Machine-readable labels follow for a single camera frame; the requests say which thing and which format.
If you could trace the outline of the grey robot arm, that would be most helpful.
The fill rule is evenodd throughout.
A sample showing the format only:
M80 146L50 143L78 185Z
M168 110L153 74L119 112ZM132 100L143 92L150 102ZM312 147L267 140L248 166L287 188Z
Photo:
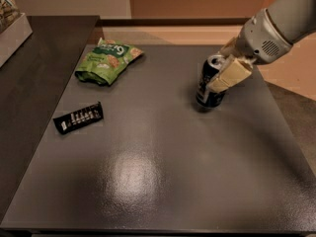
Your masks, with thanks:
M276 0L208 59L217 73L206 90L219 93L240 83L252 74L254 66L275 62L315 30L316 0Z

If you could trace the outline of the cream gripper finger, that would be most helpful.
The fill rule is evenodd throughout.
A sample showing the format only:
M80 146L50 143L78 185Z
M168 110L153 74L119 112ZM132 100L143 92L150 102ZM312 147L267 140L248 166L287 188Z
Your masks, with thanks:
M253 64L244 57L237 58L229 55L228 57L223 56L223 59L219 72L207 84L208 88L215 93L226 91L237 85L253 72Z
M236 48L236 38L232 38L229 42L227 42L220 49L219 53L224 57L228 57L229 55L238 56L238 50Z

